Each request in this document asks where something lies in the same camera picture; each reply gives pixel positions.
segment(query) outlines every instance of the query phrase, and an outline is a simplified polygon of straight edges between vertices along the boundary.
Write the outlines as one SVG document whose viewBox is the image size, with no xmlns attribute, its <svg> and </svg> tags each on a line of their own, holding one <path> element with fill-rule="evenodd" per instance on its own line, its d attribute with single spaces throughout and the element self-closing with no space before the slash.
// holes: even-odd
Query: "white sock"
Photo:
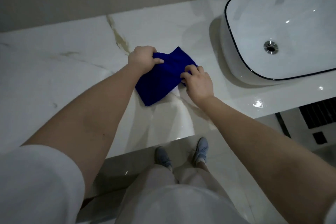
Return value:
<svg viewBox="0 0 336 224">
<path fill-rule="evenodd" d="M 203 162 L 204 164 L 205 164 L 205 159 L 204 158 L 198 158 L 198 159 L 196 159 L 196 165 L 197 165 L 197 163 L 198 162 Z"/>
</svg>

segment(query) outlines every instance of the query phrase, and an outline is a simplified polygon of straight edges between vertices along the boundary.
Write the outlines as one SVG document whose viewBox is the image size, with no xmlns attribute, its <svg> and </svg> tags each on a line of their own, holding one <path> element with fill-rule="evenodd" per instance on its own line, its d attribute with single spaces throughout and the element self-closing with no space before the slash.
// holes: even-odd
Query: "sink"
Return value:
<svg viewBox="0 0 336 224">
<path fill-rule="evenodd" d="M 336 70 L 336 0 L 229 0 L 220 38 L 229 69 L 251 85 Z"/>
</svg>

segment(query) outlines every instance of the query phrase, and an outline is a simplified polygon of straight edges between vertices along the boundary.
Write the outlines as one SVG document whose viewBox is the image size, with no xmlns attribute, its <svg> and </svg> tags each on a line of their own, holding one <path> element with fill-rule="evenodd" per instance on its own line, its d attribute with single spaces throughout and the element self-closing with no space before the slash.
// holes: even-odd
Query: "blue cloth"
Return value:
<svg viewBox="0 0 336 224">
<path fill-rule="evenodd" d="M 171 92 L 181 82 L 180 75 L 187 65 L 197 66 L 179 47 L 171 54 L 153 53 L 153 58 L 163 59 L 165 63 L 155 65 L 135 86 L 145 106 L 158 102 Z"/>
</svg>

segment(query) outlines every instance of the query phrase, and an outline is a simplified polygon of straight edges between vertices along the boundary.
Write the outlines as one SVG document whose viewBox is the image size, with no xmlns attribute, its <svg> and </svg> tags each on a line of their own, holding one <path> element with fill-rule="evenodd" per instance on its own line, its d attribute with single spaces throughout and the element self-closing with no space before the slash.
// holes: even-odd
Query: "sink drain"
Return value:
<svg viewBox="0 0 336 224">
<path fill-rule="evenodd" d="M 268 54 L 277 54 L 279 51 L 279 47 L 278 45 L 273 42 L 273 41 L 266 41 L 264 43 L 264 50 L 265 52 L 267 52 Z"/>
</svg>

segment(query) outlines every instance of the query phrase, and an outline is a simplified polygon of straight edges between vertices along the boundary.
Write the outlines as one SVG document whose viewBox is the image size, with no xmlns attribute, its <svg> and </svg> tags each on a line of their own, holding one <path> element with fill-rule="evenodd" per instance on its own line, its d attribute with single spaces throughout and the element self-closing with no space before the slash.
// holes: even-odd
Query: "countertop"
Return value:
<svg viewBox="0 0 336 224">
<path fill-rule="evenodd" d="M 176 3 L 0 34 L 0 153 L 21 145 L 72 99 L 121 69 L 138 45 L 164 53 L 181 47 L 210 74 L 215 95 L 252 118 L 336 96 L 336 71 L 275 86 L 233 77 L 219 43 L 227 1 Z M 134 91 L 107 157 L 212 129 L 183 86 L 151 107 Z"/>
</svg>

